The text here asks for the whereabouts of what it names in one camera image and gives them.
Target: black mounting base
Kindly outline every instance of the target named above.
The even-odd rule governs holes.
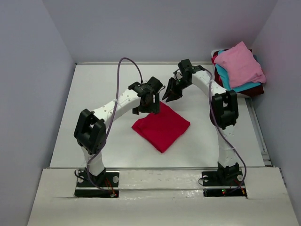
[[[97,177],[90,175],[92,181],[102,188],[98,189],[88,180],[87,169],[78,170],[78,180],[74,195],[79,198],[118,198],[119,197],[119,172],[103,171]]]
[[[218,163],[217,171],[203,171],[203,185],[205,187],[215,186],[235,186],[240,183],[242,179],[242,172],[239,170],[239,165],[236,163],[234,166],[223,167]]]

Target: pink cloth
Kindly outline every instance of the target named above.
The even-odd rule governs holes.
[[[247,82],[266,82],[260,64],[256,62],[244,42],[222,52],[214,62],[226,69],[232,89]]]

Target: pile of cloths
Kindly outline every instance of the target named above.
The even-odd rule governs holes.
[[[234,90],[248,97],[264,93],[262,84],[266,82],[257,57],[244,42],[233,48],[214,52],[214,80],[227,90]]]

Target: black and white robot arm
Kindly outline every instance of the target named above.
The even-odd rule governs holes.
[[[202,66],[191,65],[190,60],[182,60],[178,64],[181,73],[174,72],[174,77],[169,79],[166,92],[163,100],[166,102],[174,101],[182,97],[182,90],[190,85],[195,85],[202,90],[207,96],[209,95],[210,76]],[[225,88],[218,85],[215,81],[211,81],[212,99],[211,106],[217,126],[220,127],[220,132],[217,130],[219,158],[217,178],[220,185],[227,184],[233,179],[241,175],[239,171],[238,159],[233,151],[233,148],[222,137],[226,139],[234,135],[234,125],[238,118],[238,102],[235,91],[227,91]],[[210,119],[215,125],[213,116],[210,113]]]
[[[74,137],[84,152],[86,163],[89,164],[89,173],[94,181],[101,180],[97,177],[105,174],[101,149],[106,142],[106,130],[111,118],[116,120],[130,110],[134,114],[159,113],[159,92],[162,87],[162,83],[155,77],[151,77],[146,83],[135,82],[118,100],[112,100],[92,111],[85,109],[80,113]]]

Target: blue cloth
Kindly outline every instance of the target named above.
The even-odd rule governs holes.
[[[238,93],[238,92],[241,92],[241,91],[244,91],[247,89],[251,89],[256,86],[260,86],[260,84],[261,84],[260,82],[247,82],[241,86],[238,86],[238,87],[235,87],[234,89],[232,89],[230,87],[230,83],[229,83],[228,72],[223,67],[219,66],[218,64],[216,64],[215,67],[216,67],[218,74],[221,77],[224,88],[227,90],[234,90],[235,92]]]

